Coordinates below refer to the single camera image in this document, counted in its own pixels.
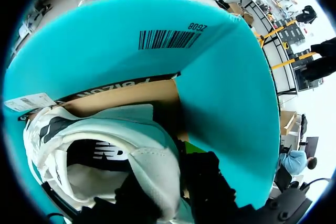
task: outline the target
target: white label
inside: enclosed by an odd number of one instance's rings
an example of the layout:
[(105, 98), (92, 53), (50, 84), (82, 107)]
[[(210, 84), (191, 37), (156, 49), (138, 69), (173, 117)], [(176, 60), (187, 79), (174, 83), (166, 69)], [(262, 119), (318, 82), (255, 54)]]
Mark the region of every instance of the white label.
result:
[(25, 110), (32, 110), (50, 105), (56, 105), (56, 102), (54, 102), (46, 93), (40, 93), (11, 99), (5, 101), (4, 104), (12, 110), (22, 112)]

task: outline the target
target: new balance logo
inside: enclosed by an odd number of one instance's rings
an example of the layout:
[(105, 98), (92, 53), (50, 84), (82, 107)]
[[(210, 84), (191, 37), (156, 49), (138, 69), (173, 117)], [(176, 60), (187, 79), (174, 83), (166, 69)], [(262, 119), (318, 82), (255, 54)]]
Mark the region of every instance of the new balance logo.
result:
[(97, 142), (94, 152), (94, 159), (103, 159), (105, 157), (107, 160), (127, 160), (127, 153), (121, 148), (111, 145), (107, 142)]

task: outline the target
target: barcode sticker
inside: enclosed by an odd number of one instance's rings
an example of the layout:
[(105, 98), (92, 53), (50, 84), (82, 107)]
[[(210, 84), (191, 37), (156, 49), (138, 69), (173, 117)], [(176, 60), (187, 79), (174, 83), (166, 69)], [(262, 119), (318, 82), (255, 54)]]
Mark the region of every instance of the barcode sticker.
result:
[(192, 31), (140, 31), (139, 50), (158, 48), (190, 48), (201, 33)]
[(5, 101), (4, 104), (12, 110), (22, 112), (42, 108), (50, 105), (56, 105), (46, 93), (31, 94)]

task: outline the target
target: printed number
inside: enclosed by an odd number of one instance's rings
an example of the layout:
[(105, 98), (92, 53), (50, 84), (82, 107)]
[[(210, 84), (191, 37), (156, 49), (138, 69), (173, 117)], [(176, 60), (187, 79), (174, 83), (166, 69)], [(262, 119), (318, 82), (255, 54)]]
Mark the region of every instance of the printed number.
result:
[(201, 25), (198, 23), (191, 23), (188, 27), (189, 30), (197, 30), (197, 31), (204, 31), (205, 28), (207, 28), (208, 26), (206, 25)]

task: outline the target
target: cardboard box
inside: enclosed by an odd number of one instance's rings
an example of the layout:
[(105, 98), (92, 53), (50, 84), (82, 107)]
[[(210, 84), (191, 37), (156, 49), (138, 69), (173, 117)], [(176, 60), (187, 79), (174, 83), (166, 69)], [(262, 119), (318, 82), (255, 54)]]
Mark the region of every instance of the cardboard box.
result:
[(246, 23), (248, 23), (249, 25), (252, 25), (254, 18), (253, 15), (248, 13), (248, 12), (244, 12), (243, 14), (243, 18), (246, 21)]
[(288, 135), (288, 133), (293, 128), (294, 124), (296, 123), (297, 113), (296, 111), (281, 111), (280, 116), (280, 134), (281, 135)]
[(108, 108), (146, 103), (153, 105), (153, 120), (160, 124), (171, 137), (188, 141), (180, 99), (173, 79), (107, 90), (65, 102), (60, 106), (82, 118)]
[(238, 3), (230, 3), (229, 6), (230, 6), (230, 8), (228, 9), (229, 13), (240, 14), (246, 21), (246, 23), (248, 23), (249, 25), (253, 23), (254, 21), (253, 15), (244, 10)]
[(229, 13), (243, 14), (242, 7), (238, 3), (230, 3), (230, 8), (228, 9)]

